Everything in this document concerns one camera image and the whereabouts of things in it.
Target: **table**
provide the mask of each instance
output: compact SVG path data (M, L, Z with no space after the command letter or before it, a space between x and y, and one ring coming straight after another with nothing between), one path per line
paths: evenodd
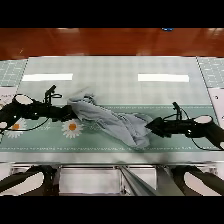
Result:
M215 118L211 100L195 57L150 56L66 56L29 58L25 75L72 73L70 81L21 81L18 93L42 100L53 84L62 99L53 104L65 105L67 99L80 92L94 93L98 105L115 112L140 112L152 118L173 113L176 101L190 117L209 114ZM140 73L188 75L190 82L138 82ZM37 125L26 121L27 128ZM18 138L3 137L0 145L2 161L53 162L75 164L153 164L223 161L223 152L204 152L182 135L163 139L149 136L151 145L144 149L125 146L122 142L86 127L79 138L66 139L61 122L48 122ZM215 149L206 139L197 143Z

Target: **gray towel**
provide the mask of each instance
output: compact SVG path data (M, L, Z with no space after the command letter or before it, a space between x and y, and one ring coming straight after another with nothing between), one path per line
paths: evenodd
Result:
M102 131L120 139L130 147L144 148L149 145L150 130L145 126L152 118L144 114L115 113L106 108L96 106L93 95L73 97L68 100L74 113L82 121L95 121Z

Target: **gray cloth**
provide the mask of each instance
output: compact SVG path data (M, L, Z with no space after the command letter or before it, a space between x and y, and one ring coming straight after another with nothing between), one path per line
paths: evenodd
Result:
M105 133L120 139L130 147L144 148L149 145L148 134L145 128L152 118L144 114L115 113L106 108L96 106L93 95L74 97L68 100L74 113L82 121L95 121Z

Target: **fabric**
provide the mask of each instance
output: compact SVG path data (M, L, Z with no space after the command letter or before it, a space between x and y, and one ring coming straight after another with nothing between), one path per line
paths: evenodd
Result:
M68 100L74 113L82 121L95 121L105 133L120 139L130 147L144 148L149 145L150 130L145 126L152 118L144 114L114 113L96 106L94 96L86 94Z

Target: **wooden panel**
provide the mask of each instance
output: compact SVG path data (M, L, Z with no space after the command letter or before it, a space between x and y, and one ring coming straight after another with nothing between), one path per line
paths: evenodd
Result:
M50 55L224 57L224 29L0 28L0 60Z

